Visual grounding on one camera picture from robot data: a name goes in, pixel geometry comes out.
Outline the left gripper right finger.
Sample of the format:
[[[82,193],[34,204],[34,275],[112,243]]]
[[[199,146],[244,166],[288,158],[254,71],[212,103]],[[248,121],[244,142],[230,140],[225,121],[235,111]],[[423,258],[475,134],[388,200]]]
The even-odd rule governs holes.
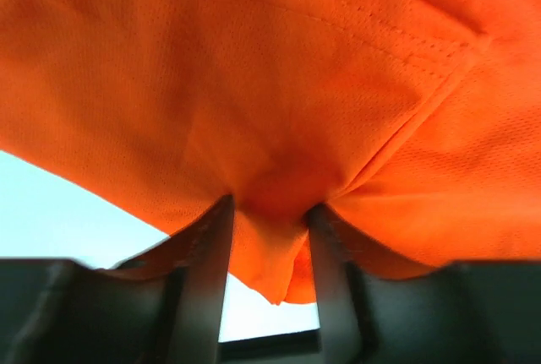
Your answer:
[[[320,322],[320,353],[324,363],[360,363],[363,336],[347,276],[340,242],[323,204],[305,215],[314,288]]]

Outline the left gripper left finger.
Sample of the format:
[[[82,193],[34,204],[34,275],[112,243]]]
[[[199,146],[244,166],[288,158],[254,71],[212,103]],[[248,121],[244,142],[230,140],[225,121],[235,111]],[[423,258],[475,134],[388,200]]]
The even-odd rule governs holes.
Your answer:
[[[165,363],[217,363],[232,248],[234,200],[216,203],[183,278]]]

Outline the orange t shirt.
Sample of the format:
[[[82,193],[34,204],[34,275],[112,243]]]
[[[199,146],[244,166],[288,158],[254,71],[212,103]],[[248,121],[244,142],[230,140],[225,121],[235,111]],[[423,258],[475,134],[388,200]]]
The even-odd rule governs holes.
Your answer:
[[[540,0],[1,0],[1,148],[314,300],[301,219],[407,278],[540,255]]]

